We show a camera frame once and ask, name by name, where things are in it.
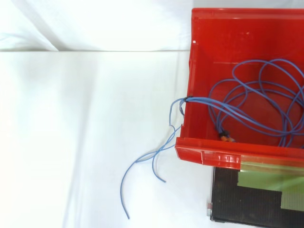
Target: blue cable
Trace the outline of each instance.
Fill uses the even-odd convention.
[[[129,214],[128,214],[126,208],[125,208],[124,201],[123,201],[123,193],[122,193],[123,181],[124,181],[128,171],[130,170],[130,168],[135,163],[140,163],[140,162],[148,161],[148,160],[152,159],[153,174],[159,180],[161,180],[163,182],[166,182],[165,180],[163,180],[162,178],[160,178],[157,175],[157,173],[155,171],[155,167],[154,167],[154,161],[155,161],[156,156],[160,152],[162,152],[164,150],[167,150],[167,149],[170,149],[170,148],[175,146],[175,145],[171,145],[169,147],[166,147],[173,140],[176,132],[181,128],[181,126],[179,126],[178,128],[175,128],[171,124],[172,108],[177,102],[179,102],[179,111],[183,116],[184,116],[184,111],[183,111],[182,105],[184,104],[184,102],[195,102],[195,103],[200,103],[200,104],[207,105],[211,121],[215,125],[218,133],[222,133],[225,130],[224,127],[223,127],[223,122],[225,121],[225,119],[228,116],[230,116],[233,119],[235,119],[235,120],[239,121],[240,123],[242,123],[243,125],[245,125],[246,127],[248,127],[249,129],[252,129],[256,132],[259,132],[259,133],[267,135],[267,136],[280,137],[280,141],[279,141],[278,146],[288,147],[292,143],[292,140],[293,140],[294,136],[296,136],[296,135],[303,136],[304,135],[304,133],[303,133],[304,112],[302,113],[300,120],[296,124],[293,124],[290,117],[289,117],[290,111],[291,111],[291,109],[292,109],[292,107],[294,106],[295,103],[300,105],[302,107],[302,109],[304,110],[304,92],[303,92],[304,86],[300,86],[299,83],[297,82],[297,80],[289,72],[287,72],[285,69],[283,69],[282,67],[280,67],[279,65],[274,63],[274,62],[279,62],[279,61],[292,65],[300,73],[300,75],[304,78],[304,73],[294,63],[292,63],[292,62],[290,62],[286,59],[278,58],[278,59],[273,59],[273,60],[270,60],[270,61],[265,61],[265,60],[260,60],[260,59],[252,59],[252,60],[243,61],[243,62],[235,65],[232,69],[232,77],[233,78],[224,79],[224,80],[221,80],[221,81],[217,82],[211,88],[208,97],[185,97],[185,98],[177,99],[171,104],[170,112],[169,112],[169,127],[173,128],[173,133],[169,136],[166,143],[163,146],[161,146],[157,151],[146,153],[146,154],[140,156],[138,159],[136,159],[129,166],[129,168],[126,170],[126,172],[123,175],[121,185],[120,185],[120,199],[121,199],[121,204],[123,206],[123,209],[124,209],[128,219],[130,219],[130,217],[129,217]],[[250,82],[245,82],[244,83],[236,77],[235,71],[239,66],[241,66],[243,64],[255,63],[255,62],[263,63],[263,66],[261,67],[261,69],[259,71],[257,81],[250,81]],[[279,83],[263,81],[262,80],[262,73],[263,73],[263,70],[265,69],[265,67],[267,65],[271,65],[271,66],[281,70],[282,72],[284,72],[289,78],[292,79],[292,81],[295,83],[295,85],[297,86],[299,91],[294,92],[293,90],[291,90],[291,89],[289,89],[289,88],[287,88],[287,87],[285,87],[285,86],[283,86]],[[212,93],[213,93],[214,89],[219,84],[225,83],[225,82],[235,82],[238,85],[235,86],[232,90],[229,91],[229,93],[225,96],[225,98],[223,99],[222,102],[218,101],[218,100],[215,100],[215,99],[212,99],[211,97],[212,97]],[[252,88],[250,86],[250,85],[254,85],[254,84],[258,84],[259,88]],[[285,90],[286,92],[288,92],[289,94],[286,94],[284,92],[277,91],[277,90],[274,90],[274,89],[265,89],[263,87],[263,85],[265,85],[265,84],[269,84],[269,85],[272,85],[272,86],[279,87],[279,88]],[[239,88],[244,88],[244,91],[237,94],[237,95],[234,95],[233,97],[230,97]],[[249,114],[245,113],[244,111],[242,111],[240,109],[240,107],[246,102],[249,93],[256,93],[256,94],[260,95],[261,97],[265,98],[280,113],[281,118],[282,118],[282,129],[281,130],[274,129],[274,128],[268,127],[268,126],[266,126],[262,123],[259,123],[254,118],[252,118]],[[281,95],[283,97],[286,97],[286,98],[290,99],[291,103],[290,103],[287,111],[284,112],[281,109],[281,107],[279,106],[279,104],[277,104],[277,102],[275,102],[273,99],[271,99],[267,95],[267,93],[273,93],[273,94]],[[238,105],[236,105],[236,106],[230,105],[230,103],[232,101],[234,101],[235,99],[237,99],[239,97],[243,97],[243,99],[241,100],[241,102]]]

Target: blue wire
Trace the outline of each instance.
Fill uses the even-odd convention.
[[[120,183],[120,201],[121,201],[123,210],[124,210],[124,212],[125,212],[125,214],[126,214],[126,216],[127,216],[128,219],[130,219],[130,216],[129,216],[128,211],[127,211],[127,209],[126,209],[126,207],[125,207],[125,204],[124,204],[124,199],[123,199],[123,183],[124,183],[124,182],[123,182],[123,181],[124,181],[124,179],[125,179],[125,177],[126,177],[128,171],[131,169],[131,167],[132,167],[134,164],[152,159],[152,170],[153,170],[154,175],[155,175],[159,180],[161,180],[162,182],[166,182],[165,180],[163,180],[162,178],[160,178],[160,177],[156,174],[155,168],[154,168],[154,161],[155,161],[155,157],[156,157],[160,152],[162,152],[162,151],[164,151],[164,150],[167,150],[167,149],[170,149],[170,148],[172,148],[172,147],[175,146],[175,144],[174,144],[174,145],[172,145],[172,146],[169,146],[169,147],[165,148],[165,146],[166,146],[168,143],[170,143],[170,142],[172,141],[172,139],[174,138],[176,132],[181,128],[181,126],[179,126],[178,128],[175,129],[175,127],[171,124],[171,114],[172,114],[172,108],[173,108],[174,104],[177,103],[177,102],[179,102],[179,101],[183,101],[183,100],[184,100],[184,98],[177,99],[177,100],[174,101],[174,102],[171,104],[171,106],[170,106],[170,112],[169,112],[169,126],[173,128],[173,133],[169,136],[169,138],[168,138],[168,140],[166,141],[166,143],[165,143],[163,146],[161,146],[157,151],[153,151],[153,152],[150,152],[150,153],[146,153],[146,154],[140,156],[139,158],[137,158],[137,159],[129,166],[129,168],[126,170],[126,172],[125,172],[124,175],[123,175],[122,181],[121,181],[121,183]]]
[[[291,111],[291,109],[292,109],[292,107],[295,103],[299,104],[304,109],[304,92],[303,92],[304,86],[300,86],[299,83],[297,82],[297,80],[290,73],[288,73],[285,69],[283,69],[282,67],[280,67],[280,66],[278,66],[277,64],[274,63],[274,62],[277,62],[277,61],[285,62],[285,63],[288,63],[288,64],[292,65],[301,74],[301,76],[304,78],[303,72],[294,63],[292,63],[292,62],[290,62],[286,59],[278,58],[278,59],[273,59],[273,60],[270,60],[270,61],[265,61],[265,60],[260,60],[260,59],[252,59],[252,60],[243,61],[243,62],[235,65],[232,69],[232,77],[233,78],[224,79],[224,80],[221,80],[221,81],[217,82],[211,88],[208,97],[180,98],[180,99],[175,100],[171,104],[170,112],[169,112],[169,127],[173,128],[173,133],[169,136],[166,143],[164,145],[162,145],[157,151],[146,153],[146,154],[140,156],[139,158],[137,158],[129,166],[129,168],[126,170],[126,172],[123,175],[121,185],[120,185],[120,199],[121,199],[121,204],[123,206],[123,209],[124,209],[128,219],[130,219],[130,217],[129,217],[129,214],[128,214],[126,208],[125,208],[124,201],[123,201],[123,192],[122,192],[123,181],[124,181],[128,171],[130,170],[130,168],[135,163],[140,163],[140,162],[148,161],[148,160],[152,159],[152,171],[153,171],[154,175],[159,180],[161,180],[163,182],[166,182],[165,180],[163,180],[162,178],[160,178],[157,175],[157,173],[155,171],[155,167],[154,167],[154,161],[155,161],[156,156],[160,152],[162,152],[164,150],[167,150],[167,149],[170,149],[170,148],[175,146],[175,145],[172,145],[172,146],[166,147],[173,140],[176,132],[181,128],[181,126],[179,126],[178,128],[175,129],[175,127],[171,124],[172,108],[177,102],[179,102],[179,111],[183,116],[184,116],[184,111],[183,111],[182,105],[183,105],[184,102],[196,102],[196,103],[207,105],[211,121],[215,125],[218,133],[221,133],[221,132],[224,131],[223,122],[225,121],[225,119],[228,116],[230,116],[233,119],[235,119],[235,120],[239,121],[240,123],[242,123],[243,125],[245,125],[246,127],[248,127],[249,129],[252,129],[256,132],[262,133],[262,134],[267,135],[267,136],[280,137],[280,142],[279,142],[278,146],[288,147],[292,143],[292,140],[293,140],[295,135],[302,135],[302,136],[304,135],[304,133],[300,133],[304,128],[304,112],[302,113],[302,116],[301,116],[300,120],[295,124],[295,126],[293,125],[291,119],[289,118],[290,111]],[[261,67],[261,69],[259,71],[259,74],[258,74],[258,80],[244,83],[236,77],[235,70],[243,64],[253,63],[253,62],[263,63],[263,66]],[[288,77],[290,77],[293,80],[295,85],[298,87],[299,91],[296,93],[296,92],[292,91],[291,89],[289,89],[289,88],[287,88],[287,87],[285,87],[285,86],[283,86],[279,83],[263,81],[261,79],[262,78],[262,73],[263,73],[263,70],[265,69],[265,67],[267,65],[271,65],[273,67],[276,67],[277,69],[284,72]],[[211,96],[212,96],[212,93],[213,93],[214,89],[219,84],[225,83],[225,82],[235,82],[238,85],[236,85],[232,90],[230,90],[230,92],[225,96],[225,98],[222,102],[217,101],[215,99],[212,99]],[[260,88],[258,88],[258,89],[252,88],[252,87],[250,87],[251,84],[258,84]],[[264,84],[277,86],[277,87],[279,87],[283,90],[286,90],[291,95],[280,92],[280,91],[277,91],[277,90],[274,90],[274,89],[264,89],[264,87],[263,87]],[[245,91],[229,98],[233,94],[233,92],[235,92],[239,88],[244,88]],[[277,130],[277,129],[268,127],[268,126],[266,126],[262,123],[259,123],[254,118],[250,117],[250,115],[246,114],[244,111],[242,111],[240,109],[240,107],[246,102],[249,93],[256,93],[256,94],[260,95],[261,97],[265,98],[280,113],[280,115],[282,117],[282,130]],[[284,112],[280,108],[280,106],[273,99],[271,99],[270,97],[267,96],[267,93],[274,93],[274,94],[278,94],[278,95],[281,95],[283,97],[291,99],[291,103],[290,103],[287,111]],[[232,101],[234,101],[235,99],[237,99],[239,97],[242,97],[242,96],[244,98],[242,99],[242,101],[238,105],[236,105],[236,106],[230,105],[230,103]]]

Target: red storage bin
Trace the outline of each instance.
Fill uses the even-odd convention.
[[[303,9],[193,9],[188,96],[208,97],[212,86],[232,78],[232,68],[242,61],[274,58],[288,59],[304,71]],[[303,77],[292,66],[278,64],[303,85]],[[245,64],[236,74],[243,82],[257,80],[261,66],[260,63]],[[265,69],[263,79],[297,91],[294,82],[274,67]],[[212,98],[222,101],[235,86],[234,82],[218,86]],[[281,96],[272,98],[279,99],[283,108],[290,104],[290,100]],[[282,129],[280,114],[257,94],[248,95],[242,110],[265,125]],[[301,112],[302,108],[295,105],[291,120],[298,121]],[[299,149],[304,144],[303,136],[295,137],[289,148],[282,148],[277,147],[278,138],[250,130],[230,117],[224,126],[237,143],[219,140],[206,105],[187,103],[184,124],[175,145],[178,157],[233,169],[240,169],[244,160],[304,167],[304,150]]]

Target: green tape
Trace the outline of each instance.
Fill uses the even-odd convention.
[[[282,192],[282,209],[304,211],[304,168],[241,163],[238,186]]]

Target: white surface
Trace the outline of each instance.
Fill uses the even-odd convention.
[[[302,0],[1,0],[0,50],[189,50],[194,7],[303,8]]]
[[[0,227],[237,228],[211,222],[212,168],[162,152],[189,52],[0,53]],[[174,117],[175,123],[181,118]]]

